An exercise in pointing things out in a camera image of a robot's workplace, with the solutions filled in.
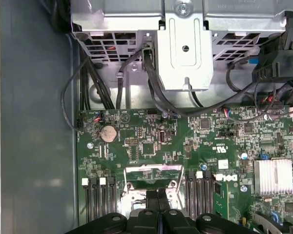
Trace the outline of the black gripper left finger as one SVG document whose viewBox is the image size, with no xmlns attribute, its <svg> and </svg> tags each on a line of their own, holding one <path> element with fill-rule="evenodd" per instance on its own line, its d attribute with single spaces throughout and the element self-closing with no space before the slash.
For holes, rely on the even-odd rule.
<svg viewBox="0 0 293 234">
<path fill-rule="evenodd" d="M 159 223 L 159 198 L 156 191 L 146 192 L 146 208 L 136 209 L 129 218 L 109 213 L 73 230 L 69 234 L 156 234 Z"/>
</svg>

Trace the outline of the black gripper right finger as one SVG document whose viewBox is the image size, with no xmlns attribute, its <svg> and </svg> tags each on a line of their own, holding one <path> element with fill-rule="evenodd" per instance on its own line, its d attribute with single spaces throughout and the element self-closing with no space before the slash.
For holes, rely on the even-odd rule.
<svg viewBox="0 0 293 234">
<path fill-rule="evenodd" d="M 180 210 L 171 209 L 165 191 L 159 191 L 159 211 L 166 234 L 252 234 L 254 231 L 224 219 L 205 213 L 192 220 Z"/>
</svg>

